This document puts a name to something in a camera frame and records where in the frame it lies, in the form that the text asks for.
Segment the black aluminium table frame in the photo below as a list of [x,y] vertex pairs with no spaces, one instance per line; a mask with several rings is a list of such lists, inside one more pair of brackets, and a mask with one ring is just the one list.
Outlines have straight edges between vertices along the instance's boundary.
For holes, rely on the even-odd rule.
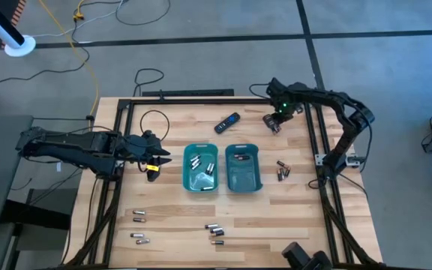
[[[282,251],[297,242],[308,254],[323,251],[336,269],[378,269],[380,251],[364,196],[318,179],[318,166],[343,135],[329,106],[303,103],[303,112],[280,125],[274,135],[263,116],[275,108],[258,97],[111,98],[97,112],[96,130],[112,128],[125,135],[149,129],[162,139],[172,160],[147,180],[142,163],[124,162],[119,177],[97,180],[82,174],[67,240],[66,269],[234,269],[286,268]],[[214,128],[238,113],[241,118],[218,134]],[[196,193],[182,185],[184,150],[211,143],[218,149],[216,191]],[[232,144],[259,148],[262,189],[234,193],[227,187],[225,149]],[[290,173],[278,181],[282,161]],[[145,211],[146,215],[133,214]],[[145,223],[133,222],[145,218]],[[206,224],[218,224],[214,236]],[[144,238],[131,238],[143,233]],[[148,244],[136,240],[150,239]],[[211,241],[224,241],[213,245]]]

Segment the green teal plastic bin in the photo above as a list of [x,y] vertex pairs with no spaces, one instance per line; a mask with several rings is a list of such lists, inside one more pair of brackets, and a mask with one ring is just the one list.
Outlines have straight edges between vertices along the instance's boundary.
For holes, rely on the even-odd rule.
[[[195,155],[200,155],[201,165],[195,170],[191,169],[190,159]],[[212,175],[206,174],[209,163],[214,164]],[[190,144],[184,149],[182,161],[181,182],[183,187],[190,192],[208,193],[216,191],[219,186],[218,179],[218,147],[211,143]],[[204,187],[214,187],[213,190],[201,191]]]

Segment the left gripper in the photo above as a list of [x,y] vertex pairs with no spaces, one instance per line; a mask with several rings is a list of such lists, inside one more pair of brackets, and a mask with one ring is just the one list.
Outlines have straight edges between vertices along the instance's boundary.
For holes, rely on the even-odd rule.
[[[142,136],[124,136],[123,142],[122,159],[125,161],[148,161],[154,155],[170,155],[162,148],[161,140],[151,130],[146,130]],[[157,157],[155,164],[163,165],[171,161],[170,158]]]

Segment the blue teal plastic bin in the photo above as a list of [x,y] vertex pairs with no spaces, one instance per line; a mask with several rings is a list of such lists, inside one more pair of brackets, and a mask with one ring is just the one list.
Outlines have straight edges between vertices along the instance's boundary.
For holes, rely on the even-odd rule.
[[[234,193],[253,193],[263,188],[260,177],[259,148],[254,144],[232,144],[225,149],[227,187]],[[238,160],[235,155],[247,155]]]

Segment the white pole with round base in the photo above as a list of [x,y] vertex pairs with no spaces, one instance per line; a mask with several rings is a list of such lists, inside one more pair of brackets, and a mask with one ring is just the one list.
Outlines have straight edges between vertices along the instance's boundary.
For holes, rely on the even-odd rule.
[[0,39],[4,51],[11,57],[28,55],[36,46],[36,41],[29,35],[21,34],[0,11]]

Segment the black power strip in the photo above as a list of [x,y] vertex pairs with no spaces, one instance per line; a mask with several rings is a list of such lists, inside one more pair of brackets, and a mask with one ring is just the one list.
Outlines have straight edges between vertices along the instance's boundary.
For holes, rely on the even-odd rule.
[[200,90],[175,90],[175,91],[144,91],[142,97],[199,97],[199,96],[234,96],[233,88],[200,89]]

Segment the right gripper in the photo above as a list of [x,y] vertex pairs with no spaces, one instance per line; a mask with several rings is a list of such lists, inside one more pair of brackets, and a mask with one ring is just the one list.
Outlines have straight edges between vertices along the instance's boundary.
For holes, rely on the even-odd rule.
[[280,107],[276,108],[271,115],[264,115],[263,121],[269,130],[275,131],[274,120],[278,125],[282,125],[284,122],[288,122],[290,119],[292,119],[294,114],[300,114],[302,112],[303,107],[301,103],[284,103]]

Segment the black remote control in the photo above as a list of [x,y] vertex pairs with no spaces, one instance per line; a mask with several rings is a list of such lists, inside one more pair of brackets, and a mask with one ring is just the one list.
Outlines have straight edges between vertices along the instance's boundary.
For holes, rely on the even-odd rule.
[[237,112],[234,112],[233,114],[225,118],[222,122],[217,124],[214,127],[214,131],[217,134],[222,134],[224,131],[226,131],[228,128],[232,127],[236,122],[238,122],[240,118],[241,116]]

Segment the black boxy object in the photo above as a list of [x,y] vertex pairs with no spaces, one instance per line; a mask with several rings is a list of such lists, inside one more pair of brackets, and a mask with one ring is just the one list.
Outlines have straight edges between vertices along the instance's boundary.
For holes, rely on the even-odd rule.
[[283,251],[282,256],[292,270],[332,270],[332,263],[323,251],[309,256],[297,242],[292,242]]

